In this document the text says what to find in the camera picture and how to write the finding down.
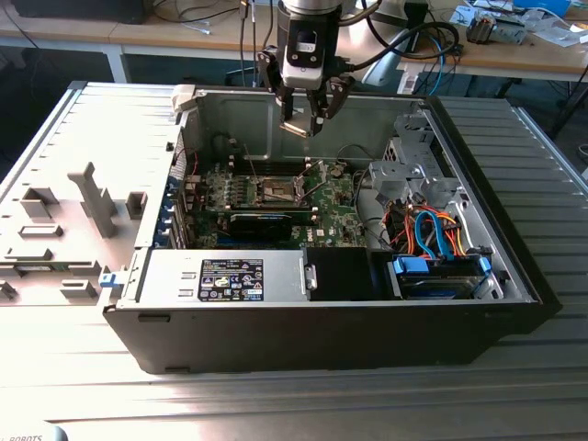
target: side panel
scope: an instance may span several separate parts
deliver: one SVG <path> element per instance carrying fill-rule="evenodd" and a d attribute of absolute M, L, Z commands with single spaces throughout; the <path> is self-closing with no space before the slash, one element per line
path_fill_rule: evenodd
<path fill-rule="evenodd" d="M 105 309 L 149 373 L 351 369 L 469 363 L 500 337 L 534 329 L 544 308 L 475 306 Z"/>

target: floor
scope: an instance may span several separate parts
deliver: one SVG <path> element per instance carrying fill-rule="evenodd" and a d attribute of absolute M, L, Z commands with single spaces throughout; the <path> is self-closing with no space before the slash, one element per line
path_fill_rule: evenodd
<path fill-rule="evenodd" d="M 112 81 L 106 57 L 101 54 L 65 51 L 25 50 L 24 70 L 9 65 L 0 72 L 0 176 L 4 176 L 18 158 L 28 141 L 49 114 L 72 80 Z M 129 57 L 130 74 L 136 83 L 178 84 L 191 82 L 201 85 L 239 85 L 239 76 L 226 76 L 239 69 L 237 61 L 193 60 L 148 56 Z M 400 73 L 383 93 L 393 93 Z M 421 93 L 428 93 L 436 78 L 431 75 Z M 471 78 L 448 75 L 440 81 L 436 95 L 492 97 L 502 79 Z M 544 130 L 560 111 L 558 104 L 565 99 L 563 84 L 525 80 L 513 85 L 506 98 L 525 108 Z M 588 142 L 588 111 L 580 109 L 557 138 L 557 144 L 580 171 L 586 164 L 577 153 L 579 144 Z"/>

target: desk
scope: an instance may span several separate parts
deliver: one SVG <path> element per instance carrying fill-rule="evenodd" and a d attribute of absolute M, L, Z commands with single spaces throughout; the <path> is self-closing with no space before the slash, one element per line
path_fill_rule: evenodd
<path fill-rule="evenodd" d="M 450 8 L 457 0 L 432 0 L 435 17 L 450 17 Z M 219 12 L 234 5 L 221 0 L 207 13 Z M 130 80 L 125 54 L 160 55 L 192 58 L 239 59 L 239 18 L 237 13 L 214 17 L 210 20 L 210 35 L 176 23 L 150 17 L 143 25 L 125 25 L 107 21 L 71 20 L 55 18 L 23 18 L 14 7 L 7 5 L 10 16 L 42 49 L 68 51 L 95 51 L 107 55 L 113 77 L 118 83 Z M 162 8 L 162 14 L 174 17 L 173 10 Z M 261 46 L 269 26 L 267 6 L 257 7 L 257 40 Z M 570 21 L 586 20 L 586 11 L 571 9 L 566 16 Z M 489 75 L 501 77 L 533 78 L 543 80 L 577 81 L 586 63 L 588 52 L 584 46 L 567 49 L 528 35 L 520 45 L 492 43 L 476 45 L 466 41 L 465 28 L 458 27 L 464 53 L 456 70 L 458 74 Z M 276 21 L 274 35 L 276 41 Z M 0 46 L 32 47 L 0 9 Z M 372 38 L 364 22 L 342 32 L 339 48 L 345 56 L 364 59 L 381 49 Z M 251 27 L 245 31 L 245 59 L 252 59 Z M 405 71 L 399 91 L 410 93 L 410 80 L 429 69 L 431 61 L 403 60 L 399 66 Z"/>
<path fill-rule="evenodd" d="M 455 6 L 462 4 L 457 0 L 432 0 L 431 3 L 435 19 L 439 21 L 449 20 Z M 565 18 L 570 22 L 588 21 L 588 12 L 572 7 Z M 585 45 L 561 48 L 530 33 L 521 45 L 497 42 L 474 44 L 466 40 L 465 27 L 457 28 L 459 42 L 464 46 L 457 74 L 575 82 L 588 63 L 588 48 Z M 399 69 L 404 70 L 399 92 L 410 94 L 415 76 L 428 71 L 433 62 L 403 60 L 399 65 Z M 449 60 L 446 70 L 452 66 Z"/>
<path fill-rule="evenodd" d="M 104 53 L 117 83 L 129 83 L 125 62 L 126 54 L 157 55 L 189 58 L 239 59 L 239 16 L 237 12 L 214 17 L 210 22 L 210 35 L 177 23 L 168 23 L 150 17 L 143 25 L 125 25 L 111 21 L 74 20 L 59 18 L 26 18 L 18 15 L 8 0 L 6 9 L 18 25 L 42 49 L 65 51 L 91 51 Z M 234 1 L 220 0 L 214 7 L 204 9 L 201 15 L 234 7 Z M 161 8 L 165 17 L 175 17 L 175 11 Z M 269 28 L 269 8 L 258 6 L 258 49 Z M 276 26 L 270 42 L 276 41 Z M 0 8 L 0 46 L 32 48 Z M 245 26 L 243 52 L 246 60 L 253 58 L 251 25 Z"/>

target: white cable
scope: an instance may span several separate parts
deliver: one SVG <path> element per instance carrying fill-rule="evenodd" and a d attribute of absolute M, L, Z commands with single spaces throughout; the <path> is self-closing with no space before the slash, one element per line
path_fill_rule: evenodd
<path fill-rule="evenodd" d="M 563 23 L 564 25 L 566 25 L 568 28 L 570 27 L 570 23 L 568 23 L 566 20 L 564 20 L 563 18 L 561 18 L 560 16 L 558 16 L 555 12 L 551 12 L 550 10 L 546 9 L 545 7 L 527 7 L 527 10 L 530 11 L 541 11 L 541 12 L 545 12 L 546 14 L 549 14 L 551 16 L 554 16 L 558 21 L 560 21 L 561 23 Z"/>
<path fill-rule="evenodd" d="M 195 28 L 193 26 L 190 26 L 188 23 L 182 23 L 182 26 L 184 26 L 185 28 L 190 28 L 190 29 L 193 29 L 193 30 L 197 30 L 198 32 L 202 32 L 203 34 L 206 34 L 206 35 L 210 35 L 210 31 L 208 29 Z"/>

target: warning label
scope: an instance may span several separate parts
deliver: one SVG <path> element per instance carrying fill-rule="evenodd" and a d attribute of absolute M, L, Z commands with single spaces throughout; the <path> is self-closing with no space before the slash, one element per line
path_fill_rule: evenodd
<path fill-rule="evenodd" d="M 261 301 L 264 299 L 262 259 L 202 261 L 198 298 L 201 301 Z"/>

